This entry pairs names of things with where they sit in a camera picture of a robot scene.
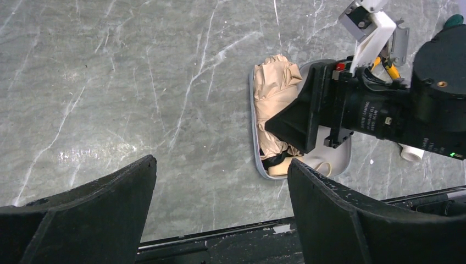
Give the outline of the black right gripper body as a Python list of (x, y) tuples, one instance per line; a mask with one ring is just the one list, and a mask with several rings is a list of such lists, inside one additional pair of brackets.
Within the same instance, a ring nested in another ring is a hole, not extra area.
[(355, 132), (409, 145), (409, 88), (402, 79), (383, 81), (367, 67), (349, 72), (348, 60), (324, 60), (320, 124), (330, 128), (324, 140), (337, 148)]

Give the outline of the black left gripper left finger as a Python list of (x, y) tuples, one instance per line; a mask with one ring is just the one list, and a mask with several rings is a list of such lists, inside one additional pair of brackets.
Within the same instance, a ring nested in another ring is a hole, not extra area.
[(1, 207), (1, 263), (134, 263), (156, 173), (148, 155), (71, 190)]

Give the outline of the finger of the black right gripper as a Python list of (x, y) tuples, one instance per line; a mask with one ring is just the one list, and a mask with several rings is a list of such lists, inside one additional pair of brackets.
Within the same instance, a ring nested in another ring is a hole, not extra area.
[(302, 65), (302, 80), (296, 85), (297, 97), (283, 110), (265, 122), (265, 130), (301, 153), (315, 149), (319, 125), (312, 124), (314, 111), (311, 100), (316, 69), (327, 61), (313, 61)]

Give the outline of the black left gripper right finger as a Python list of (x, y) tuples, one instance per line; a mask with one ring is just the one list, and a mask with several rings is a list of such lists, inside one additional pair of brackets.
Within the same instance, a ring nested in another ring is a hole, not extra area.
[(305, 263), (465, 263), (465, 187), (379, 201), (298, 160), (288, 185)]

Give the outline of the beige umbrella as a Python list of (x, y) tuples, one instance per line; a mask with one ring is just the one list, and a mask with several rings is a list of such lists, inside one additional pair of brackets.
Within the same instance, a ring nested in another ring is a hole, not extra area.
[(304, 153), (266, 131), (265, 123), (297, 98), (299, 67), (277, 54), (255, 65), (249, 77), (256, 168), (266, 179), (285, 179), (292, 159), (303, 161)]

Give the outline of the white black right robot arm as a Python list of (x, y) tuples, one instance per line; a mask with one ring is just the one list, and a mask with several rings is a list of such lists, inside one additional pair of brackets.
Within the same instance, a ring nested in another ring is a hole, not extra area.
[(310, 65), (297, 98), (265, 123), (266, 131), (303, 153), (319, 127), (337, 148), (354, 132), (465, 159), (465, 26), (440, 31), (415, 55), (410, 84), (385, 82), (352, 58)]

